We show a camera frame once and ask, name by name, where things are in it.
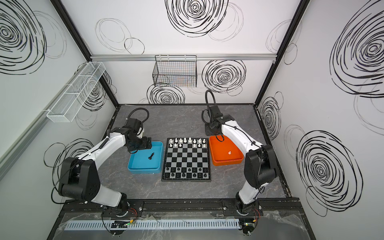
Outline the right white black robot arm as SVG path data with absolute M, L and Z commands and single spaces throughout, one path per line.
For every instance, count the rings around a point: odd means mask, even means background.
M 202 111 L 208 115 L 203 120 L 207 135 L 220 135 L 223 140 L 231 140 L 243 153 L 245 184 L 236 194 L 236 208 L 245 216 L 258 208 L 258 197 L 265 187 L 278 175 L 277 157 L 271 145 L 263 145 L 246 133 L 230 115 L 223 115 L 217 105 L 207 105 Z

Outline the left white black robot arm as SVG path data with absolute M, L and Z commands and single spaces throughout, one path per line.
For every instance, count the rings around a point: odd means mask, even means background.
M 89 151 L 78 157 L 66 158 L 58 182 L 59 195 L 127 212 L 129 209 L 127 195 L 103 186 L 98 170 L 120 148 L 126 147 L 132 153 L 150 149 L 152 139 L 144 137 L 143 132 L 144 122 L 129 118 L 123 127 L 112 129 Z

